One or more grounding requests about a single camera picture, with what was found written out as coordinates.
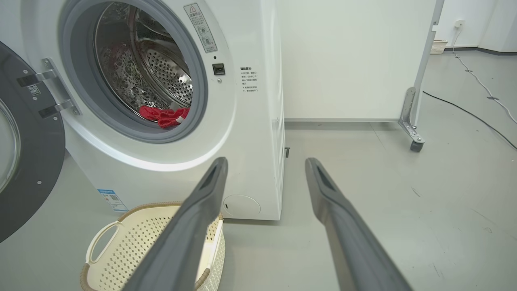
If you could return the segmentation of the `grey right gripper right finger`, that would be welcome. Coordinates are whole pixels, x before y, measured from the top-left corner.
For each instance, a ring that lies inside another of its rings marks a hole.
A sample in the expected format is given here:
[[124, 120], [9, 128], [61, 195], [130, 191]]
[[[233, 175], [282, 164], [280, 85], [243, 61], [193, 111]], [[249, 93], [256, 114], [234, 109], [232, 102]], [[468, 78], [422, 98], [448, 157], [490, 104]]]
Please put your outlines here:
[[323, 164], [305, 160], [313, 212], [325, 227], [341, 291], [412, 291]]

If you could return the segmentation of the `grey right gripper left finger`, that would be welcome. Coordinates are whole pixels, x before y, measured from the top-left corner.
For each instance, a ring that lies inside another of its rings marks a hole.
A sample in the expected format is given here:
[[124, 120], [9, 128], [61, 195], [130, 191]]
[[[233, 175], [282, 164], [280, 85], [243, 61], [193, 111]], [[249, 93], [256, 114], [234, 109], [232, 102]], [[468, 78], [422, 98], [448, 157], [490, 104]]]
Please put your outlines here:
[[228, 162], [216, 158], [122, 291], [194, 291], [208, 226], [220, 213]]

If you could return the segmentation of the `red and white garment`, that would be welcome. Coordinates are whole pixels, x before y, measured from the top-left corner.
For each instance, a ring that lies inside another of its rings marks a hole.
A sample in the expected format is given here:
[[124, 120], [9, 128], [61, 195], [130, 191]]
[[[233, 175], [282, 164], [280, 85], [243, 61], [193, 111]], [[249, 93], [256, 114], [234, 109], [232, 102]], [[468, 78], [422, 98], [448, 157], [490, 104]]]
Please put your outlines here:
[[163, 110], [149, 106], [142, 106], [139, 109], [139, 114], [148, 121], [157, 122], [160, 128], [167, 129], [169, 127], [176, 127], [183, 123], [189, 110], [190, 108]]

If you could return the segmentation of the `cream perforated laundry basket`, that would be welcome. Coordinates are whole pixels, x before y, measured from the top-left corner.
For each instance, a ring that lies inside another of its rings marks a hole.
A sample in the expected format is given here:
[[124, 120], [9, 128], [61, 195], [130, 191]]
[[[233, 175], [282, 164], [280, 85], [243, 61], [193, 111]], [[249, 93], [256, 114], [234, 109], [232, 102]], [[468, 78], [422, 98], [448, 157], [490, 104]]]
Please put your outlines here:
[[[177, 201], [148, 203], [103, 227], [89, 244], [81, 289], [121, 291], [180, 206]], [[223, 222], [220, 214], [207, 228], [193, 291], [218, 291], [225, 264]]]

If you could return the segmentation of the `white front-load washing machine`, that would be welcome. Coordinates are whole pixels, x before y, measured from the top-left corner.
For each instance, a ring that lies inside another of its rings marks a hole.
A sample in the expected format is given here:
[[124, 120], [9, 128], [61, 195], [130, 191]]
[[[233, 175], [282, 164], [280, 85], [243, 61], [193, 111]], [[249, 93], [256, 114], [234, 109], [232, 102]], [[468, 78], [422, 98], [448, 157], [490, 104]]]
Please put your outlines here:
[[[218, 50], [184, 6], [196, 2]], [[0, 0], [0, 42], [33, 68], [63, 118], [66, 150], [128, 209], [184, 200], [218, 157], [221, 213], [279, 220], [284, 110], [278, 0]], [[142, 106], [190, 108], [162, 129]]]

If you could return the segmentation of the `blue energy label sticker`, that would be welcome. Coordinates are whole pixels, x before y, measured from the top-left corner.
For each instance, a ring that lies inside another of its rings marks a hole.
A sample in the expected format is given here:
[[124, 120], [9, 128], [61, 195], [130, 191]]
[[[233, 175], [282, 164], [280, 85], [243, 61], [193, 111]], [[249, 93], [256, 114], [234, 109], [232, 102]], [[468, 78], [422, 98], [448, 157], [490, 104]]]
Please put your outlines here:
[[128, 208], [119, 199], [118, 195], [116, 195], [114, 190], [98, 189], [98, 192], [105, 199], [107, 204], [113, 209], [113, 211], [124, 213], [128, 211]]

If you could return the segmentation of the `grey warning label sticker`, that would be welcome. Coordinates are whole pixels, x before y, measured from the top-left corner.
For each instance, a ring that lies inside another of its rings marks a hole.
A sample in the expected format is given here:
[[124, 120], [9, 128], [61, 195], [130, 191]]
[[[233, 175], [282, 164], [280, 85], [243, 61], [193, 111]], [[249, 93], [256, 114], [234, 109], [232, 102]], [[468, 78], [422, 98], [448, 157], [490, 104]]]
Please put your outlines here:
[[183, 9], [186, 11], [190, 21], [192, 22], [204, 51], [206, 53], [216, 52], [218, 48], [200, 6], [194, 2], [184, 6]]

